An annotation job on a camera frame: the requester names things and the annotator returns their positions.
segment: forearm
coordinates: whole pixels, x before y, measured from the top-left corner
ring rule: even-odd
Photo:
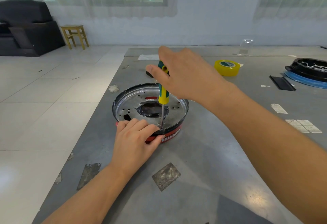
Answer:
[[[129,177],[109,164],[43,224],[101,223],[128,181]]]
[[[291,212],[305,223],[327,221],[327,153],[322,148],[238,89],[226,98],[215,96],[204,106],[230,129],[261,178]]]

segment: tiled floor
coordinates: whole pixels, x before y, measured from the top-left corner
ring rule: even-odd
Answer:
[[[0,223],[30,224],[131,46],[0,57]]]

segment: screwdriver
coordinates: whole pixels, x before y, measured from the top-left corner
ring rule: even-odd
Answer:
[[[165,73],[169,74],[167,67],[164,65],[162,61],[159,61],[158,67],[160,67]],[[162,129],[163,118],[165,115],[165,105],[169,102],[169,92],[161,84],[159,84],[159,89],[160,89],[159,103],[162,104],[160,129]]]

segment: metal table surface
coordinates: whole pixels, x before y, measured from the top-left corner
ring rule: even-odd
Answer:
[[[319,50],[319,53],[315,58],[326,58],[327,50]],[[145,74],[145,66],[158,61],[138,61],[137,58],[124,58],[110,84],[116,84],[119,91],[105,92],[73,149],[74,158],[62,169],[62,182],[53,185],[33,223],[41,223],[76,193],[86,164],[102,163],[102,169],[110,162],[116,132],[112,115],[114,99],[133,85],[155,81]],[[211,65],[222,58],[204,56]],[[282,119],[311,121],[323,133],[307,135],[327,149],[324,114],[327,90],[292,80],[295,92],[278,90],[269,78],[269,75],[280,76],[294,57],[230,56],[228,59],[244,64],[239,74],[228,77],[228,81]],[[272,103],[280,104],[288,114],[277,114],[270,106]],[[161,192],[152,175],[170,162],[181,176]],[[202,106],[190,101],[180,133],[161,144],[133,176],[103,223],[301,222],[269,190],[228,128]]]

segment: blue ring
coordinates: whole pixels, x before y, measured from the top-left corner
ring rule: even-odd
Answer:
[[[327,89],[327,82],[321,82],[321,81],[305,78],[303,76],[297,75],[296,73],[287,70],[284,71],[284,74],[296,82],[300,82],[302,84],[317,87],[317,88]]]

